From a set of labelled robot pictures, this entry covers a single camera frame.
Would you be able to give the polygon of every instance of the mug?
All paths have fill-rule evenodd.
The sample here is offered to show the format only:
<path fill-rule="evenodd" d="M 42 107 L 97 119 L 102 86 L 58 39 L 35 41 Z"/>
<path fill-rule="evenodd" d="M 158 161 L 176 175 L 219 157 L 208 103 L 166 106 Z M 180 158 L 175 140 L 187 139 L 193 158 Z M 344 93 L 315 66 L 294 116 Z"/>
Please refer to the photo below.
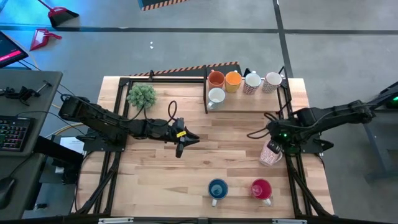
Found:
<path fill-rule="evenodd" d="M 282 83 L 282 76 L 276 72 L 270 72 L 266 75 L 264 83 L 262 84 L 262 91 L 264 93 L 272 93 Z"/>
<path fill-rule="evenodd" d="M 260 154 L 260 163 L 266 166 L 272 166 L 283 157 L 283 153 L 275 154 L 267 147 L 267 142 L 262 147 Z"/>
<path fill-rule="evenodd" d="M 228 93 L 236 92 L 241 86 L 242 76 L 238 71 L 228 72 L 225 76 L 225 90 Z"/>
<path fill-rule="evenodd" d="M 265 205 L 271 206 L 271 200 L 269 198 L 272 194 L 271 184 L 264 179 L 257 179 L 251 185 L 251 195 L 258 199 L 262 200 Z"/>
<path fill-rule="evenodd" d="M 214 179 L 210 181 L 208 191 L 210 197 L 213 198 L 211 206 L 215 207 L 217 205 L 217 200 L 225 198 L 228 194 L 228 185 L 221 179 Z"/>
<path fill-rule="evenodd" d="M 222 72 L 212 70 L 209 77 L 209 90 L 212 88 L 223 88 L 225 76 Z"/>
<path fill-rule="evenodd" d="M 218 105 L 222 104 L 225 100 L 225 92 L 220 88 L 214 88 L 209 91 L 209 103 L 207 104 L 207 108 L 209 110 L 215 109 Z"/>
<path fill-rule="evenodd" d="M 253 95 L 261 84 L 261 77 L 256 74 L 256 71 L 246 75 L 244 79 L 243 92 L 248 95 Z"/>

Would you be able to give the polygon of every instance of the computer keyboard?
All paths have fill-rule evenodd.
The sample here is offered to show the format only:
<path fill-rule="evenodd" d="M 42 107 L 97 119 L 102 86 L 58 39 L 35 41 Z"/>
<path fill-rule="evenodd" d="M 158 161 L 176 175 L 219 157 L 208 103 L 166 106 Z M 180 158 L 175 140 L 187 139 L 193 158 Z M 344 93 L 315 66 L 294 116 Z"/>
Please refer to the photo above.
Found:
<path fill-rule="evenodd" d="M 0 151 L 23 151 L 33 118 L 0 116 Z"/>

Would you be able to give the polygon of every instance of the green plant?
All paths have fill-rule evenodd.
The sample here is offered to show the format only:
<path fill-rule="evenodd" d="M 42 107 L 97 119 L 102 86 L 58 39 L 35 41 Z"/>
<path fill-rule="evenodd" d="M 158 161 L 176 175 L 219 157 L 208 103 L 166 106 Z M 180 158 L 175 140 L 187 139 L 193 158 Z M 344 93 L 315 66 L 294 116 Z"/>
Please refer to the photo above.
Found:
<path fill-rule="evenodd" d="M 136 106 L 138 109 L 141 109 L 142 107 L 148 109 L 156 102 L 156 92 L 152 85 L 137 84 L 129 91 L 127 100 L 131 105 Z"/>

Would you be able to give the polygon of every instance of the monitor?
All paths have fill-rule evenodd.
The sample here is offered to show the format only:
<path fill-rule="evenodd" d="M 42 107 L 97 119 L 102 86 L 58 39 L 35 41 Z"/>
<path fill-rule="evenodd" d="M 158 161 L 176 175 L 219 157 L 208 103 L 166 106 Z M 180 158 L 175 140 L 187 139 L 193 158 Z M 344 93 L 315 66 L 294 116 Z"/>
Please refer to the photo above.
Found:
<path fill-rule="evenodd" d="M 0 68 L 27 57 L 26 52 L 0 31 Z"/>

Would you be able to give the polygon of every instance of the concrete floor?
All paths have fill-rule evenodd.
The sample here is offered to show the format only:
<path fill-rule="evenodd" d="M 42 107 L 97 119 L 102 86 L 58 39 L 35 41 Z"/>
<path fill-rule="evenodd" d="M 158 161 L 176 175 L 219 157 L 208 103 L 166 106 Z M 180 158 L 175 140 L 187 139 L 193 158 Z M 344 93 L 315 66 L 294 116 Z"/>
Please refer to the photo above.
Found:
<path fill-rule="evenodd" d="M 277 28 L 272 0 L 191 0 L 146 12 L 140 11 L 136 0 L 118 0 L 117 4 L 107 0 L 48 2 L 80 13 L 79 19 L 65 24 L 67 27 Z M 395 0 L 279 0 L 279 4 L 285 29 L 398 29 Z M 46 9 L 35 1 L 12 0 L 0 13 L 0 26 L 48 26 L 46 14 Z M 4 32 L 23 46 L 30 45 L 32 31 Z M 284 64 L 278 34 L 56 33 L 63 39 L 32 55 L 42 70 L 63 72 L 65 86 L 94 102 L 105 75 L 232 61 L 238 61 L 242 69 L 249 67 L 265 74 Z M 397 81 L 396 35 L 286 35 L 286 40 L 293 75 L 305 79 L 312 106 L 366 101 Z M 56 98 L 54 103 L 60 105 L 61 101 Z M 61 121 L 49 116 L 42 135 L 62 126 Z M 357 135 L 349 138 L 348 133 Z M 363 127 L 341 126 L 324 132 L 323 139 L 335 143 L 325 153 L 325 164 L 336 215 L 397 222 L 398 182 L 369 184 L 364 180 L 364 175 L 377 170 L 377 164 Z M 39 200 L 54 207 L 26 212 L 25 217 L 67 214 L 70 201 L 64 195 L 71 195 L 73 187 L 50 194 L 53 189 L 55 186 L 45 186 Z"/>

